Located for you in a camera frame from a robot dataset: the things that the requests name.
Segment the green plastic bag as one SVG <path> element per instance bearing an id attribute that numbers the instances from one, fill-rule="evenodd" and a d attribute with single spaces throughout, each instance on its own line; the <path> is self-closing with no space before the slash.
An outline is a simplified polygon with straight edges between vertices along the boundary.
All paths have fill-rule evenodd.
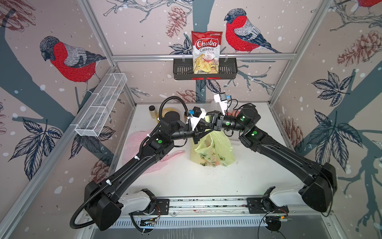
<path id="1" fill-rule="evenodd" d="M 212 131 L 197 143 L 191 143 L 190 160 L 201 166 L 227 167 L 235 162 L 229 137 L 221 131 Z"/>

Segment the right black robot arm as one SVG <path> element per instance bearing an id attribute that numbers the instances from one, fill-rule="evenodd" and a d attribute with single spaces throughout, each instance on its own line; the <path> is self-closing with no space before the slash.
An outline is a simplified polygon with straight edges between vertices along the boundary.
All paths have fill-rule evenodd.
<path id="1" fill-rule="evenodd" d="M 227 115 L 219 111 L 208 112 L 211 128 L 240 131 L 240 142 L 253 152 L 272 159 L 304 183 L 299 194 L 303 202 L 317 212 L 330 212 L 337 191 L 336 170 L 330 163 L 323 165 L 311 161 L 281 145 L 268 133 L 257 127 L 260 120 L 252 103 L 240 107 L 239 114 Z"/>

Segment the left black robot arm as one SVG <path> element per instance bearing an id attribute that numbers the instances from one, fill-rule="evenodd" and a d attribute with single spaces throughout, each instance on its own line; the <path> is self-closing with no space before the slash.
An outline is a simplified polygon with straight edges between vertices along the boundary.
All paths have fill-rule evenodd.
<path id="1" fill-rule="evenodd" d="M 128 214 L 156 210 L 156 196 L 148 189 L 122 196 L 126 189 L 152 165 L 163 159 L 175 146 L 178 139 L 202 138 L 213 130 L 221 130 L 224 115 L 218 111 L 209 112 L 206 121 L 203 115 L 197 118 L 197 126 L 184 124 L 177 112 L 166 113 L 154 130 L 142 141 L 137 154 L 117 172 L 100 183 L 90 182 L 85 189 L 83 204 L 70 220 L 72 229 L 96 224 L 101 231 L 112 226 L 122 212 Z"/>

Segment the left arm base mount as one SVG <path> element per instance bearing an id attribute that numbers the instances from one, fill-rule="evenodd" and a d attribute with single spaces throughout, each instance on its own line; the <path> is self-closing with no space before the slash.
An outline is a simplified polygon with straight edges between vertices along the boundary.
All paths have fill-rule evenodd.
<path id="1" fill-rule="evenodd" d="M 157 198 L 148 189 L 142 189 L 126 199 L 126 212 L 132 215 L 159 216 L 169 213 L 170 200 Z"/>

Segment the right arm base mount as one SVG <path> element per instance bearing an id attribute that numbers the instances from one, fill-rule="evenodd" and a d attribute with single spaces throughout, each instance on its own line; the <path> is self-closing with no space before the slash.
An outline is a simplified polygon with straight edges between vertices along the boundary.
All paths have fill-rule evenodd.
<path id="1" fill-rule="evenodd" d="M 270 194 L 275 189 L 275 186 L 269 187 L 263 195 L 249 197 L 246 199 L 246 208 L 250 214 L 265 214 L 265 213 L 279 213 L 288 214 L 289 209 L 287 206 L 277 206 L 271 199 Z"/>

